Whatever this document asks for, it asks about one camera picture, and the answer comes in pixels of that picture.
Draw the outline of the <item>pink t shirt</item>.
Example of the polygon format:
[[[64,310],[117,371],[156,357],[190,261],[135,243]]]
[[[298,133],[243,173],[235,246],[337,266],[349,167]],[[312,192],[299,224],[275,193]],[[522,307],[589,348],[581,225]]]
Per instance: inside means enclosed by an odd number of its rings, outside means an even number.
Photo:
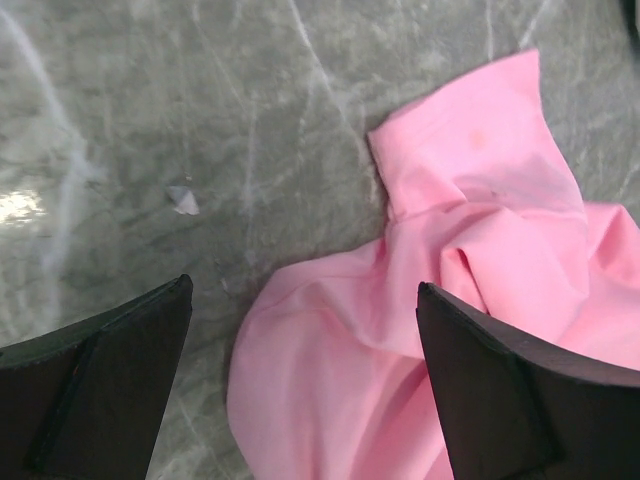
[[[586,202],[540,60],[478,68],[369,135],[382,238],[276,271],[235,342],[227,410],[258,479],[449,479],[415,308],[432,282],[539,338],[639,365],[639,229]]]

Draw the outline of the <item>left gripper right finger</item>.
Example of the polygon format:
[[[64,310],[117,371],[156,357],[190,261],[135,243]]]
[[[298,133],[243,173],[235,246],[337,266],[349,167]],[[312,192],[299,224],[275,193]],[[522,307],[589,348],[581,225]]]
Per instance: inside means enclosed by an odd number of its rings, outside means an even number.
[[[431,283],[417,323],[457,479],[636,479],[639,373],[546,342]]]

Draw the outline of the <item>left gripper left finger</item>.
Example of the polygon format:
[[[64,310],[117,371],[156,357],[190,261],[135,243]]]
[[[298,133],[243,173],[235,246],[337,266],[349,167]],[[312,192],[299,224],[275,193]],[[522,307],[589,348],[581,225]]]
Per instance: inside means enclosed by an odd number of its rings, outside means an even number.
[[[192,314],[182,275],[1,350],[4,479],[146,477]]]

